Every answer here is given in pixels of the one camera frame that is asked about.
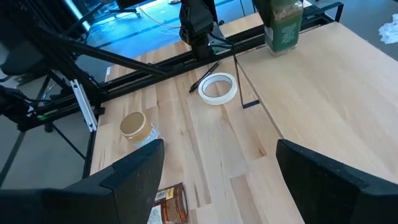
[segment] white tape roll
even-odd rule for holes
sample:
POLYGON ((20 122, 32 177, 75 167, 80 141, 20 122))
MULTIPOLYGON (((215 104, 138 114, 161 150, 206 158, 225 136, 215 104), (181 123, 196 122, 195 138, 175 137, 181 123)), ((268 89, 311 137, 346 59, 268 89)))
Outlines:
POLYGON ((222 105, 234 98, 236 92, 238 91, 238 85, 236 84, 235 78, 232 75, 220 72, 209 75, 202 80, 199 84, 198 91, 200 97, 205 103, 209 105, 222 105), (206 95, 206 88, 214 82, 220 81, 228 82, 231 85, 231 89, 229 89, 229 91, 223 96, 211 97, 206 95))

